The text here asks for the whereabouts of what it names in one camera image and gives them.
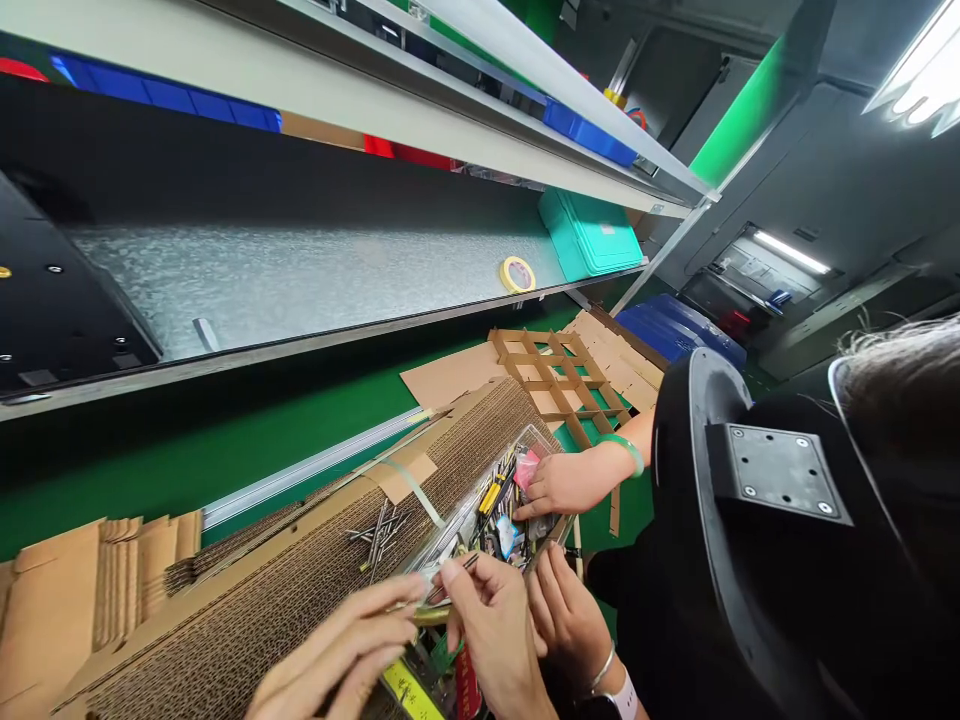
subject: green bracelet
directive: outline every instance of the green bracelet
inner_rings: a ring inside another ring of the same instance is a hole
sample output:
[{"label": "green bracelet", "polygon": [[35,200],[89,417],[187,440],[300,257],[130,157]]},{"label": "green bracelet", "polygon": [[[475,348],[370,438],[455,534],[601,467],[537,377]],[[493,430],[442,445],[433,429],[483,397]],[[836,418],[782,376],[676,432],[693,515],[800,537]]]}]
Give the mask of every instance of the green bracelet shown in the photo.
[{"label": "green bracelet", "polygon": [[633,455],[634,461],[637,463],[637,469],[634,470],[633,475],[630,476],[631,480],[636,480],[638,477],[643,475],[643,454],[637,449],[636,445],[626,438],[620,437],[619,435],[601,435],[597,440],[597,444],[602,442],[615,442],[617,445],[625,447],[630,451],[630,454]]}]

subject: white watch strap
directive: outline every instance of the white watch strap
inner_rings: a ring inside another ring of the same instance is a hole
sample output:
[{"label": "white watch strap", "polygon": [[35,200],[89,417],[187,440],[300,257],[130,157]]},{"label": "white watch strap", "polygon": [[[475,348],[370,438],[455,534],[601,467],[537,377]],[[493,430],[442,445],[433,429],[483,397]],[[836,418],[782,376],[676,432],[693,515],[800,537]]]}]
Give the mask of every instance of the white watch strap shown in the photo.
[{"label": "white watch strap", "polygon": [[637,697],[637,691],[633,689],[633,681],[630,679],[629,672],[624,675],[623,687],[620,688],[620,692],[612,697],[617,704],[617,710],[620,711],[622,720],[634,720],[637,717],[637,707],[640,705],[640,699]]}]

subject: teal plastic box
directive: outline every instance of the teal plastic box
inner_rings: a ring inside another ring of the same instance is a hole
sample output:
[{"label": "teal plastic box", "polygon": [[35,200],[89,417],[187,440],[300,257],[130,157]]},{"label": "teal plastic box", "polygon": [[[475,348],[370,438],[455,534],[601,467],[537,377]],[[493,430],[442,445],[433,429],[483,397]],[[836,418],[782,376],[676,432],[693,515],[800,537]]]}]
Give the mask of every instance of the teal plastic box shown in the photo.
[{"label": "teal plastic box", "polygon": [[568,282],[626,270],[643,260],[637,236],[619,205],[549,188],[538,209]]}]

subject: wrist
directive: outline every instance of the wrist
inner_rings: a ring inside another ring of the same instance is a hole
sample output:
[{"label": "wrist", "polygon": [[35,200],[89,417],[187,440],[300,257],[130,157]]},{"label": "wrist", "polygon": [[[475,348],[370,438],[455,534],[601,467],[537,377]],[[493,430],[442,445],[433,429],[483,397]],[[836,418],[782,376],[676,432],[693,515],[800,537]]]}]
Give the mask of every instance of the wrist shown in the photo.
[{"label": "wrist", "polygon": [[547,695],[547,688],[541,681],[530,692],[515,698],[517,702],[509,707],[498,708],[497,718],[502,720],[556,720],[557,712]]},{"label": "wrist", "polygon": [[583,647],[576,656],[571,657],[570,667],[575,670],[570,680],[577,690],[592,692],[592,689],[606,677],[615,660],[613,638],[608,636],[605,643],[592,648]]},{"label": "wrist", "polygon": [[603,442],[588,451],[596,468],[595,482],[612,490],[637,470],[637,462],[625,447],[612,442]]},{"label": "wrist", "polygon": [[620,657],[614,654],[613,662],[610,663],[607,672],[604,673],[603,677],[600,678],[600,682],[597,683],[597,686],[593,689],[593,694],[616,695],[623,690],[623,685],[626,680],[627,668],[623,662],[621,662]]}]

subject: silver bracelet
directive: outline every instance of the silver bracelet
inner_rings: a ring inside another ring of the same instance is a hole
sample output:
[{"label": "silver bracelet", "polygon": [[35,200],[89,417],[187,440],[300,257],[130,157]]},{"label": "silver bracelet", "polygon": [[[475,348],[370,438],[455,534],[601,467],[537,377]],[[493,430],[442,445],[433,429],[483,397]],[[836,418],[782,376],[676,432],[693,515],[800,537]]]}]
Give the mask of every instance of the silver bracelet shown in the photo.
[{"label": "silver bracelet", "polygon": [[607,661],[603,664],[603,669],[597,673],[597,676],[593,679],[593,682],[590,683],[590,687],[587,688],[587,692],[591,695],[593,691],[597,689],[597,685],[600,684],[600,681],[603,680],[603,676],[607,674],[607,670],[610,669],[610,666],[613,665],[613,656],[617,654],[617,646],[613,642],[610,643],[610,656],[607,658]]}]

